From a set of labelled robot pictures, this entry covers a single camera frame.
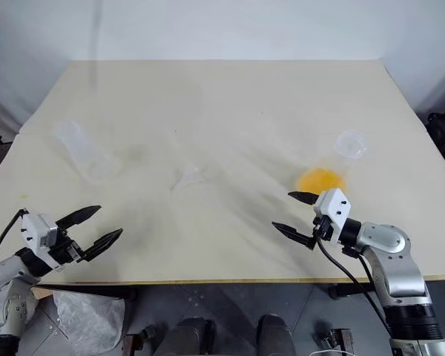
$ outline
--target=black cable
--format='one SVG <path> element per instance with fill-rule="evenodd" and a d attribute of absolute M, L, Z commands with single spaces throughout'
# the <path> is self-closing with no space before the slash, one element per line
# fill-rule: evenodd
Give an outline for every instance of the black cable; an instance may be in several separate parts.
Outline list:
<path fill-rule="evenodd" d="M 372 279 L 371 272 L 369 271 L 368 265 L 366 264 L 366 261 L 363 259 L 362 256 L 359 256 L 359 261 L 361 262 L 361 265 L 363 265 L 364 271 L 366 272 L 369 282 L 374 287 L 374 280 Z"/>
<path fill-rule="evenodd" d="M 350 280 L 352 280 L 352 282 L 360 289 L 360 291 L 364 294 L 364 296 L 367 298 L 367 300 L 369 301 L 369 304 L 371 304 L 372 308 L 374 309 L 374 311 L 376 312 L 376 314 L 379 317 L 379 320 L 381 321 L 381 323 L 384 325 L 384 327 L 386 328 L 387 332 L 389 333 L 389 336 L 392 337 L 391 335 L 391 331 L 389 330 L 389 327 L 387 326 L 386 321 L 384 320 L 383 315 L 380 313 L 380 310 L 378 308 L 378 306 L 376 306 L 376 304 L 374 303 L 374 300 L 372 300 L 371 296 L 368 294 L 368 292 L 364 289 L 364 287 L 357 281 L 357 279 L 355 278 L 355 276 L 353 276 L 351 274 L 351 272 L 349 272 L 343 265 L 341 265 L 341 263 L 339 263 L 338 261 L 336 261 L 329 253 L 327 250 L 325 250 L 325 247 L 323 246 L 323 244 L 321 243 L 321 238 L 317 237 L 317 243 L 318 246 L 320 247 L 320 250 L 323 252 L 323 254 L 325 255 L 326 258 L 328 258 L 330 260 L 331 263 L 333 263 L 335 266 L 337 266 L 341 271 L 343 271 L 343 273 L 349 277 Z"/>
<path fill-rule="evenodd" d="M 15 214 L 15 216 L 13 217 L 13 219 L 8 223 L 7 227 L 5 228 L 5 230 L 3 230 L 3 232 L 0 235 L 0 245 L 3 241 L 3 239 L 5 238 L 5 236 L 7 236 L 8 231 L 12 228 L 13 224 L 18 220 L 19 217 L 22 217 L 23 215 L 27 214 L 28 212 L 26 211 L 26 209 L 20 209 L 17 211 L 17 213 Z"/>

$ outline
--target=floor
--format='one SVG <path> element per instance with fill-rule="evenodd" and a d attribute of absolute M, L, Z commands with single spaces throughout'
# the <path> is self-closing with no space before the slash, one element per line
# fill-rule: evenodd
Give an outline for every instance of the floor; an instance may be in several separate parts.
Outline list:
<path fill-rule="evenodd" d="M 142 286 L 135 301 L 128 304 L 125 325 L 127 333 L 148 325 L 164 331 L 183 318 L 202 316 L 217 324 L 215 352 L 256 355 L 257 321 L 261 315 L 275 313 L 292 330 L 299 356 L 318 350 L 313 335 L 327 326 L 350 328 L 357 355 L 390 355 L 389 337 L 364 297 L 331 300 L 327 287 L 265 283 Z M 429 283 L 429 290 L 445 336 L 445 281 Z M 74 356 L 57 320 L 53 298 L 43 299 L 23 335 L 18 356 Z M 101 355 L 121 354 L 118 345 Z M 136 356 L 150 354 L 146 346 Z"/>

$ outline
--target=plastic bag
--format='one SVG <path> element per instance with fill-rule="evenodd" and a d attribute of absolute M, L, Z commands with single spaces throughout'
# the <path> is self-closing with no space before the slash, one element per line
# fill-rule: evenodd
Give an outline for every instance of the plastic bag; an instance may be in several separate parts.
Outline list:
<path fill-rule="evenodd" d="M 67 291 L 54 291 L 53 299 L 60 329 L 76 355 L 97 355 L 117 345 L 124 323 L 124 300 Z"/>

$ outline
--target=transparent cup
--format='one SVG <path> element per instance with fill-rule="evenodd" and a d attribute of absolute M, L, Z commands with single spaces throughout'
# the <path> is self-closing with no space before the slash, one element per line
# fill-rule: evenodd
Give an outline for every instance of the transparent cup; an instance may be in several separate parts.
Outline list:
<path fill-rule="evenodd" d="M 346 174 L 363 158 L 367 144 L 360 131 L 342 132 L 334 142 L 333 153 L 302 174 L 295 183 L 298 191 L 320 194 L 332 188 L 346 192 Z"/>
<path fill-rule="evenodd" d="M 116 158 L 93 142 L 77 122 L 60 122 L 53 134 L 66 147 L 77 171 L 88 182 L 100 183 L 119 172 Z"/>

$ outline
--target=table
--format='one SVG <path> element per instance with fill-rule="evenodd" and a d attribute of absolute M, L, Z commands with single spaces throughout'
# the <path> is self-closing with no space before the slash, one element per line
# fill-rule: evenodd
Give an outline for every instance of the table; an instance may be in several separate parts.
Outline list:
<path fill-rule="evenodd" d="M 52 135 L 67 119 L 122 163 L 115 178 L 77 174 Z M 58 219 L 92 204 L 69 231 L 81 247 L 124 229 L 45 283 L 343 281 L 271 221 L 311 231 L 312 208 L 287 192 L 348 128 L 369 145 L 346 178 L 351 217 L 401 227 L 421 271 L 445 279 L 445 162 L 379 61 L 71 62 L 0 166 L 0 233 L 22 207 Z M 175 187 L 195 168 L 202 182 Z M 18 229 L 0 259 L 23 246 Z"/>

